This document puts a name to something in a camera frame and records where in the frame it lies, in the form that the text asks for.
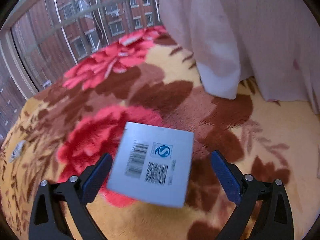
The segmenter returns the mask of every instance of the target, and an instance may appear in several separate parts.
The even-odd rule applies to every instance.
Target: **air conditioner unit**
[[[113,12],[113,13],[111,14],[111,16],[112,16],[112,18],[118,17],[118,16],[119,16],[119,12]]]

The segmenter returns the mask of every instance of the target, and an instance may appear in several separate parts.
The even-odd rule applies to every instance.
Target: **red flower pattern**
[[[165,28],[155,26],[123,36],[67,71],[64,76],[68,80],[63,86],[71,89],[82,82],[83,90],[95,88],[111,71],[123,73],[128,68],[143,63],[148,50],[155,45],[153,40],[162,33],[166,33]]]
[[[57,152],[58,160],[66,164],[58,182],[64,182],[72,175],[79,176],[104,153],[111,154],[114,159],[127,121],[165,126],[158,112],[142,106],[110,106],[101,109],[94,117],[85,117]],[[107,179],[99,192],[110,204],[124,207],[134,202],[132,198],[108,190]]]

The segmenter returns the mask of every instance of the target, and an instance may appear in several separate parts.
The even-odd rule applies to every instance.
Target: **blue gripper pad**
[[[105,155],[105,157],[95,166],[90,177],[82,185],[82,196],[80,198],[82,204],[94,201],[101,185],[109,174],[111,166],[112,157],[110,154]]]
[[[240,185],[217,151],[211,153],[211,166],[228,199],[238,206],[241,202]]]

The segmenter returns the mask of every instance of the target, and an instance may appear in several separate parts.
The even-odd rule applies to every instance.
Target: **qr code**
[[[167,171],[168,165],[149,162],[145,181],[164,185]]]

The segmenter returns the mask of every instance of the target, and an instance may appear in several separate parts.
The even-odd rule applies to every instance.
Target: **metal screw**
[[[247,181],[253,181],[253,176],[252,176],[251,174],[246,174],[246,175],[244,176],[244,178],[245,178],[245,180],[247,180]]]
[[[276,179],[276,184],[281,186],[282,185],[282,181],[280,179]]]
[[[44,187],[45,185],[47,185],[48,184],[48,181],[47,180],[43,180],[43,181],[41,181],[41,183],[40,183],[40,185],[42,186],[42,187]]]
[[[70,182],[76,182],[77,180],[78,180],[78,177],[76,175],[71,176],[69,179]]]

